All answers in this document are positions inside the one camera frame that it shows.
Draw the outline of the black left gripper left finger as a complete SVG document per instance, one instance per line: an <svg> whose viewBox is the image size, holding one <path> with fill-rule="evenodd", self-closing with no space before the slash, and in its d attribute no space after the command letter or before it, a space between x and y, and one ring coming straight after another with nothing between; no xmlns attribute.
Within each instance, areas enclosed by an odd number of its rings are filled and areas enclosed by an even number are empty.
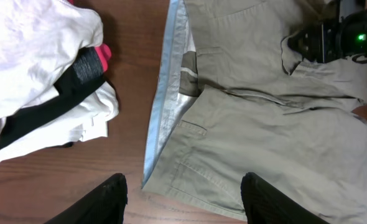
<svg viewBox="0 0 367 224"><path fill-rule="evenodd" d="M127 202L126 178L116 173L45 224L123 224Z"/></svg>

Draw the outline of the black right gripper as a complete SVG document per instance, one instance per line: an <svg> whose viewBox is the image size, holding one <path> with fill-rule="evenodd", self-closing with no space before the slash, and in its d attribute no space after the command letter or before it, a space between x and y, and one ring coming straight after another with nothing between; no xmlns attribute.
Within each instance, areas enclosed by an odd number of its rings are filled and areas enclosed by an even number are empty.
<svg viewBox="0 0 367 224"><path fill-rule="evenodd" d="M288 46L311 62L329 63L339 59L336 48L337 23L315 23L289 37Z"/></svg>

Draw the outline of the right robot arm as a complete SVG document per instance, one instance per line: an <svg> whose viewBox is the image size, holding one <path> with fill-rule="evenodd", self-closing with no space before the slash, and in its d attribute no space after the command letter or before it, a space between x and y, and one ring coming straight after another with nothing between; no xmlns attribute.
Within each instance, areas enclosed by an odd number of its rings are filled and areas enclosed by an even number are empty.
<svg viewBox="0 0 367 224"><path fill-rule="evenodd" d="M367 8L365 1L336 0L331 16L317 21L288 39L288 46L307 60L329 63L350 57L367 63Z"/></svg>

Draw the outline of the khaki grey shorts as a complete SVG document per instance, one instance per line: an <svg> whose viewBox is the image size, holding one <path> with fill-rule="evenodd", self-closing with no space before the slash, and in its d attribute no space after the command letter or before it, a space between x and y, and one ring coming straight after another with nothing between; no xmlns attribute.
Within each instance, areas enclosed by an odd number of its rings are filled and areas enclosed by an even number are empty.
<svg viewBox="0 0 367 224"><path fill-rule="evenodd" d="M200 95L143 186L245 220L253 172L329 223L367 223L367 65L287 46L327 1L186 1Z"/></svg>

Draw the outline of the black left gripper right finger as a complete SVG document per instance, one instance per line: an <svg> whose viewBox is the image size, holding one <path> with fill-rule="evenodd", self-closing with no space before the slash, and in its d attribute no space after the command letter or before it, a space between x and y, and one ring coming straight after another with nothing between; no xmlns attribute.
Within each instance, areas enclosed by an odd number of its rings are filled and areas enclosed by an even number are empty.
<svg viewBox="0 0 367 224"><path fill-rule="evenodd" d="M243 177L241 198L249 224L328 224L254 172Z"/></svg>

